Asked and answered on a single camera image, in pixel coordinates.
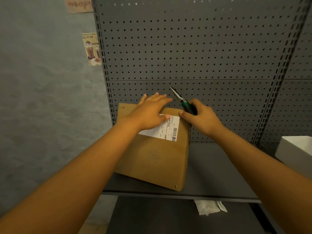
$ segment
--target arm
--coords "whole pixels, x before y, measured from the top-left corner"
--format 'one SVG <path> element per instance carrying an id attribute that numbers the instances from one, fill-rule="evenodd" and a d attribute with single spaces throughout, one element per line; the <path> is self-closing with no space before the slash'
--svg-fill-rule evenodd
<path id="1" fill-rule="evenodd" d="M 180 116 L 226 152 L 264 206 L 287 233 L 312 233 L 312 181 L 225 128 L 210 107 L 191 101 L 197 116 Z"/>
<path id="2" fill-rule="evenodd" d="M 158 113 L 171 100 L 145 94 L 130 115 L 0 219 L 0 232 L 77 233 L 133 138 L 170 118 Z"/>

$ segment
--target gray wall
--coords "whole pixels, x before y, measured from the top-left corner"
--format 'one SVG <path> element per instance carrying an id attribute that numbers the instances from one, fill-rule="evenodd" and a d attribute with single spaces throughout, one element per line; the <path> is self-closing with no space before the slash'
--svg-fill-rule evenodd
<path id="1" fill-rule="evenodd" d="M 1 0 L 0 216 L 110 127 L 101 66 L 89 66 L 81 33 L 92 13 L 63 0 Z M 101 196 L 89 221 L 109 220 L 116 197 Z"/>

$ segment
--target floor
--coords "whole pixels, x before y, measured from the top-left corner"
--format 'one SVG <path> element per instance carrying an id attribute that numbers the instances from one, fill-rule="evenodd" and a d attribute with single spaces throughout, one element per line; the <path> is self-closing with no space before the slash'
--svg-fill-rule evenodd
<path id="1" fill-rule="evenodd" d="M 85 223 L 78 234 L 105 234 L 108 224 L 105 226 L 97 226 L 93 224 Z"/>

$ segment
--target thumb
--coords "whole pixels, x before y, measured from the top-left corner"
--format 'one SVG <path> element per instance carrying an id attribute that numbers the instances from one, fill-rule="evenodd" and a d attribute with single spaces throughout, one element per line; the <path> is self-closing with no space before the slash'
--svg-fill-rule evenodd
<path id="1" fill-rule="evenodd" d="M 170 115 L 168 115 L 168 114 L 161 115 L 161 116 L 159 116 L 159 118 L 160 118 L 161 122 L 165 122 L 165 121 L 168 121 L 170 119 Z"/>
<path id="2" fill-rule="evenodd" d="M 187 120 L 187 121 L 188 121 L 189 123 L 191 123 L 191 124 L 192 124 L 193 119 L 194 119 L 194 117 L 195 117 L 194 115 L 189 114 L 188 112 L 185 112 L 185 111 L 180 111 L 180 112 L 179 112 L 179 115 L 180 115 L 181 118 Z"/>

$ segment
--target white box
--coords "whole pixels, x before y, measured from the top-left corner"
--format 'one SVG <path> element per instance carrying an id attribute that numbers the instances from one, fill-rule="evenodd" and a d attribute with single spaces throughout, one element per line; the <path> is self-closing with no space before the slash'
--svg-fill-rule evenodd
<path id="1" fill-rule="evenodd" d="M 283 136 L 275 157 L 299 174 L 312 179 L 311 136 Z"/>

